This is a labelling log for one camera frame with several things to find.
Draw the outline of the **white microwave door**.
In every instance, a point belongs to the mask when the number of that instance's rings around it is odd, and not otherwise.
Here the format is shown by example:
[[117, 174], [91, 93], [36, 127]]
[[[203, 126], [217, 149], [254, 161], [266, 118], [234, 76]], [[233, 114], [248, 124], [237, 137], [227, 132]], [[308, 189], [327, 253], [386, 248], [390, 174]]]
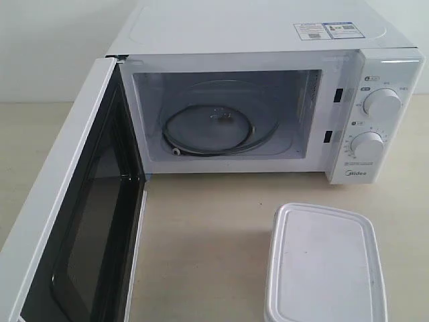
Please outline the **white microwave door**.
[[116, 57], [93, 64], [1, 248], [2, 321], [127, 321], [145, 174]]

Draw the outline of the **lower white timer knob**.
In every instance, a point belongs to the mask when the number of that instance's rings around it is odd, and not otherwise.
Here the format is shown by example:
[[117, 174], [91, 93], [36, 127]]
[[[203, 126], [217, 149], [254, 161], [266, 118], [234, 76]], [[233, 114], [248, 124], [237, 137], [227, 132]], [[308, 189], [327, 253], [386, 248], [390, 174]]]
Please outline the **lower white timer knob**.
[[357, 158], [376, 159], [383, 154], [384, 143], [378, 133], [361, 133], [351, 141], [351, 150]]

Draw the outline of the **upper white power knob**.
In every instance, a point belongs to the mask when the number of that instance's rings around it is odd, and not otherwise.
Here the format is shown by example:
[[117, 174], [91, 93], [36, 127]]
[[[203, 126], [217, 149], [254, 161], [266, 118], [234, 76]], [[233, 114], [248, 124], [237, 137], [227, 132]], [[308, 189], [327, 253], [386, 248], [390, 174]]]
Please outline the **upper white power knob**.
[[363, 109], [371, 118], [383, 119], [395, 115], [402, 107], [402, 101], [392, 89], [379, 89], [365, 99]]

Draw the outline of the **white microwave oven body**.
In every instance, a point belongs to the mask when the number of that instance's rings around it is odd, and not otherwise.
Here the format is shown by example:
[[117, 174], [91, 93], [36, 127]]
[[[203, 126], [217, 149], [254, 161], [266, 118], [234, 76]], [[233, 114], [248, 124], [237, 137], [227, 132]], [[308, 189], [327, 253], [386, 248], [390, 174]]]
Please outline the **white microwave oven body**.
[[[353, 22], [365, 36], [301, 40], [295, 23]], [[332, 184], [375, 182], [424, 65], [424, 55], [365, 1], [142, 1], [107, 51], [120, 71], [148, 174], [322, 172]], [[175, 155], [160, 113], [171, 95], [206, 81], [261, 87], [280, 124], [242, 154]], [[401, 109], [371, 118], [365, 99], [392, 89]], [[351, 141], [378, 133], [376, 159]]]

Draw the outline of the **white plastic food container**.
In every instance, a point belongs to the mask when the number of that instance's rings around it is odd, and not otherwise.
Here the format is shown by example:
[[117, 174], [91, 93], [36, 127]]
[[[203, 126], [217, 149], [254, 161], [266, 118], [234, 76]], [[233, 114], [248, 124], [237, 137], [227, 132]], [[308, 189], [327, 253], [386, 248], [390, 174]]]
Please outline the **white plastic food container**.
[[273, 220], [265, 321], [387, 321], [377, 239], [354, 212], [287, 203]]

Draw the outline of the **blue white warning sticker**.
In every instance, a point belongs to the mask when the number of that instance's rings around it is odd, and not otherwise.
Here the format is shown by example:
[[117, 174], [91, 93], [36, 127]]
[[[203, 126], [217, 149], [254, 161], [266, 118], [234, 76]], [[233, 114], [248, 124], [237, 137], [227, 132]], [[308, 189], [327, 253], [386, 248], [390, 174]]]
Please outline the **blue white warning sticker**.
[[301, 40], [347, 40], [365, 36], [353, 22], [295, 23]]

